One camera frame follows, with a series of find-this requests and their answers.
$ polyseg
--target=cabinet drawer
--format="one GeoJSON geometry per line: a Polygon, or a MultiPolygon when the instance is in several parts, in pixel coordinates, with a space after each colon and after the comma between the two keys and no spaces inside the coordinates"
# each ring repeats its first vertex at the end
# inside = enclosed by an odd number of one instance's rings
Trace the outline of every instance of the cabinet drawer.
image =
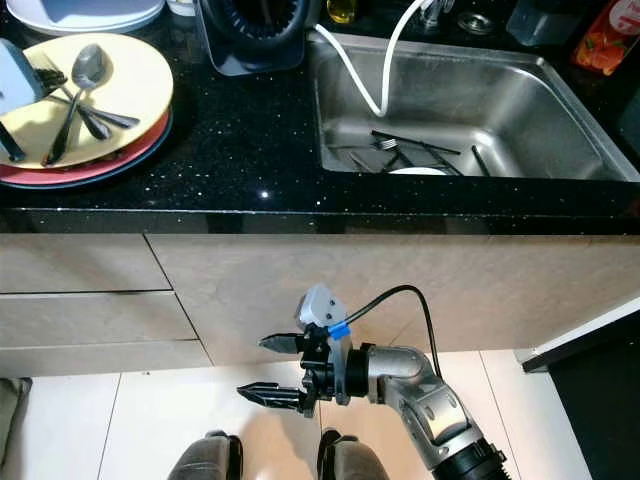
{"type": "Polygon", "coordinates": [[[194,338],[170,291],[0,295],[0,348],[194,338]]]}
{"type": "Polygon", "coordinates": [[[0,293],[170,288],[142,235],[0,236],[0,293]]]}
{"type": "Polygon", "coordinates": [[[209,366],[197,340],[0,348],[0,377],[8,378],[209,366]]]}

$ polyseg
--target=floor tile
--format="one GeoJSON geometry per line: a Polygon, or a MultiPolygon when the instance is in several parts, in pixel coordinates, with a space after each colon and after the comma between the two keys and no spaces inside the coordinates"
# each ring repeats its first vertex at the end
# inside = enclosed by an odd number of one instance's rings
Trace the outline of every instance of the floor tile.
{"type": "Polygon", "coordinates": [[[590,479],[551,377],[525,374],[511,350],[481,356],[522,480],[590,479]]]}
{"type": "Polygon", "coordinates": [[[159,480],[210,430],[242,439],[244,478],[315,478],[319,421],[260,407],[235,388],[254,381],[299,386],[297,362],[126,373],[118,392],[100,480],[159,480]]]}
{"type": "MultiPolygon", "coordinates": [[[[478,352],[439,355],[442,374],[471,412],[490,443],[507,456],[506,470],[519,479],[500,414],[491,393],[478,352]]],[[[418,456],[398,414],[385,405],[371,405],[366,399],[352,399],[348,407],[321,402],[322,427],[352,434],[371,447],[391,480],[431,478],[418,456]]]]}
{"type": "Polygon", "coordinates": [[[97,478],[118,378],[34,378],[2,479],[97,478]]]}

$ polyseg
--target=spoon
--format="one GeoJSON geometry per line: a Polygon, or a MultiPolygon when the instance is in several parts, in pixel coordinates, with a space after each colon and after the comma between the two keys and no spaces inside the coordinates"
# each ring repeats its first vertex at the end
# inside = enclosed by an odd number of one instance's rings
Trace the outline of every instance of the spoon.
{"type": "Polygon", "coordinates": [[[93,43],[87,45],[78,54],[71,69],[71,79],[79,90],[71,100],[71,106],[64,119],[62,128],[51,145],[47,156],[42,160],[42,166],[50,167],[56,163],[67,149],[67,139],[73,121],[73,114],[78,107],[78,100],[85,90],[93,90],[104,79],[106,73],[104,53],[99,45],[93,43]]]}

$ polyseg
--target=dish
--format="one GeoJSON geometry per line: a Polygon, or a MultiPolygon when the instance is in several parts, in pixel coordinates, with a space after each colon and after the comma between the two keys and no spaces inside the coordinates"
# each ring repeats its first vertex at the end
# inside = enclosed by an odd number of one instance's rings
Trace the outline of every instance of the dish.
{"type": "Polygon", "coordinates": [[[116,153],[113,159],[100,159],[70,169],[27,170],[0,165],[0,184],[17,188],[51,190],[103,180],[148,158],[167,138],[172,124],[173,115],[167,111],[147,133],[116,153]]]}
{"type": "Polygon", "coordinates": [[[29,28],[47,35],[125,33],[156,18],[163,0],[7,0],[7,9],[29,28]]]}
{"type": "Polygon", "coordinates": [[[427,168],[427,167],[407,167],[407,168],[399,168],[398,170],[394,170],[393,172],[389,172],[397,175],[446,175],[441,170],[436,170],[435,168],[427,168]]]}
{"type": "MultiPolygon", "coordinates": [[[[132,37],[110,33],[72,35],[41,43],[24,53],[37,66],[44,65],[49,58],[69,77],[78,52],[90,43],[100,45],[111,66],[104,85],[83,99],[88,98],[90,104],[101,110],[137,117],[140,123],[128,130],[113,128],[113,136],[109,140],[99,141],[91,136],[76,115],[69,138],[75,145],[68,147],[67,153],[56,163],[57,167],[69,167],[103,157],[133,142],[160,119],[173,94],[173,77],[162,54],[132,37]]],[[[66,86],[72,93],[77,91],[73,82],[67,82],[66,86]]],[[[64,97],[60,91],[55,95],[64,97]]],[[[14,164],[4,152],[0,152],[0,164],[38,170],[44,168],[40,161],[49,151],[67,109],[67,105],[45,99],[0,117],[27,154],[19,164],[14,164]]]]}

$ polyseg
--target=stainless steel sink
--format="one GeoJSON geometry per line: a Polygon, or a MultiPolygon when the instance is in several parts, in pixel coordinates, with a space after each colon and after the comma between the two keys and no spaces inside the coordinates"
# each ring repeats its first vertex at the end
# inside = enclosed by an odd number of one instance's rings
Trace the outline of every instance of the stainless steel sink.
{"type": "MultiPolygon", "coordinates": [[[[386,40],[337,37],[379,101],[386,40]]],[[[393,154],[371,147],[371,130],[376,129],[460,151],[441,155],[464,175],[483,175],[471,151],[475,145],[492,176],[640,181],[636,169],[540,57],[400,42],[389,112],[378,118],[324,39],[312,34],[309,53],[327,170],[380,171],[393,154]],[[354,162],[353,153],[364,168],[354,162]]],[[[400,142],[400,149],[416,166],[439,165],[420,146],[400,142]]]]}

